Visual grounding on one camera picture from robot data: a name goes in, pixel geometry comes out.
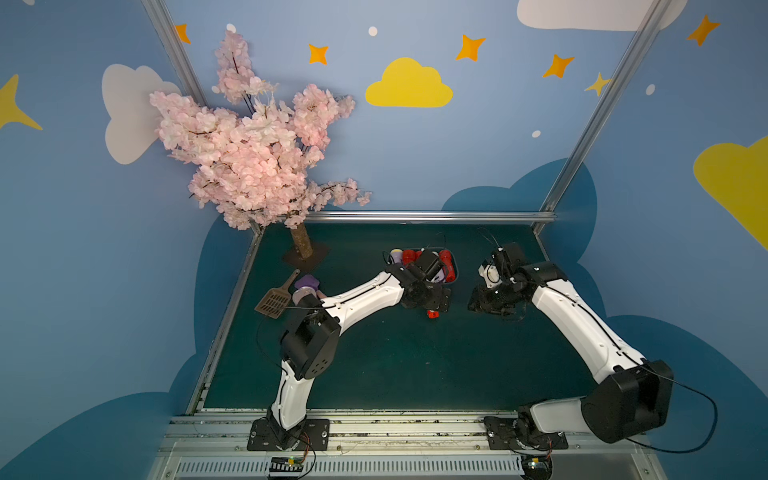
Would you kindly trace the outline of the red flashlight slanted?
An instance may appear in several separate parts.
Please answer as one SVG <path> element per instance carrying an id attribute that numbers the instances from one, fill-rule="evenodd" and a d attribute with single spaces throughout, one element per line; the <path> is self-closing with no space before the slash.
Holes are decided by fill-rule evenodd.
<path id="1" fill-rule="evenodd" d="M 457 274 L 452 253 L 447 249 L 441 250 L 439 252 L 439 258 L 443 263 L 444 281 L 446 283 L 454 282 L 456 280 Z"/>

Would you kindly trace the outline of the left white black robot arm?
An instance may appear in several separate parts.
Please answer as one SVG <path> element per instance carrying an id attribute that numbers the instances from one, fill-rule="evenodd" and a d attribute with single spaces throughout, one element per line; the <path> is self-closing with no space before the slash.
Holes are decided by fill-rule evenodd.
<path id="1" fill-rule="evenodd" d="M 267 410 L 271 432 L 282 443 L 301 438 L 314 379 L 332 363 L 342 335 L 374 313 L 395 305 L 423 309 L 430 318 L 446 312 L 449 285 L 457 278 L 448 250 L 422 249 L 411 261 L 402 255 L 366 283 L 335 296 L 308 293 L 300 298 L 298 317 L 285 323 L 280 336 L 281 371 L 276 398 Z"/>

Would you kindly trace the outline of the blue-grey plastic storage box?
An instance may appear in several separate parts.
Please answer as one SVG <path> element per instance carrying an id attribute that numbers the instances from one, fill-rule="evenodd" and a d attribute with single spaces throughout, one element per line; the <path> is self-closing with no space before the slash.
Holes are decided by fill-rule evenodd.
<path id="1" fill-rule="evenodd" d="M 401 264 L 408 267 L 416 264 L 422 271 L 424 280 L 433 284 L 452 284 L 457 280 L 458 267 L 453 253 L 447 248 L 393 248 L 384 252 L 388 265 Z"/>

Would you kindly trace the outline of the purple flashlight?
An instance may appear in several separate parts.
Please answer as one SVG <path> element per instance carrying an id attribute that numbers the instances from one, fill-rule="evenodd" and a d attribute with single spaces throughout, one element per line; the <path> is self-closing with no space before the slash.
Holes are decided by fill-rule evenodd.
<path id="1" fill-rule="evenodd" d="M 403 250 L 399 248 L 392 249 L 389 252 L 389 263 L 397 264 L 403 261 Z"/>

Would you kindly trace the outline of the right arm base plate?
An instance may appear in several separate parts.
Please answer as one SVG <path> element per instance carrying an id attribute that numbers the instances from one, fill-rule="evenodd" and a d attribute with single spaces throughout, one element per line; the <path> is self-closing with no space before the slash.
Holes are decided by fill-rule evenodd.
<path id="1" fill-rule="evenodd" d="M 485 416 L 483 425 L 491 450 L 529 450 L 547 453 L 569 448 L 564 433 L 543 433 L 527 416 L 515 418 Z"/>

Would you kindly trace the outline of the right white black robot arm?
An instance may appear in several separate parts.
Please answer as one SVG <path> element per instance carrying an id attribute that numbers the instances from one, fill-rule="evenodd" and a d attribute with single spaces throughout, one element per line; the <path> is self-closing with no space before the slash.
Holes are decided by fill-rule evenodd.
<path id="1" fill-rule="evenodd" d="M 678 381 L 669 365 L 649 361 L 587 304 L 549 261 L 532 263 L 516 243 L 496 247 L 478 269 L 469 310 L 507 316 L 531 305 L 580 355 L 596 383 L 586 396 L 522 407 L 511 426 L 515 443 L 539 451 L 565 447 L 565 433 L 590 433 L 607 444 L 664 426 Z"/>

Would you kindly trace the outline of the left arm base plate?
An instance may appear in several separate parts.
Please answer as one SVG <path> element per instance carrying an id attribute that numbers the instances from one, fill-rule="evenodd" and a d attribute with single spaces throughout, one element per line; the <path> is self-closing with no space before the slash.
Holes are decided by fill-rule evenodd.
<path id="1" fill-rule="evenodd" d="M 290 430 L 280 427 L 271 417 L 255 420 L 250 429 L 248 451 L 292 451 L 308 447 L 326 451 L 330 440 L 328 419 L 305 419 Z"/>

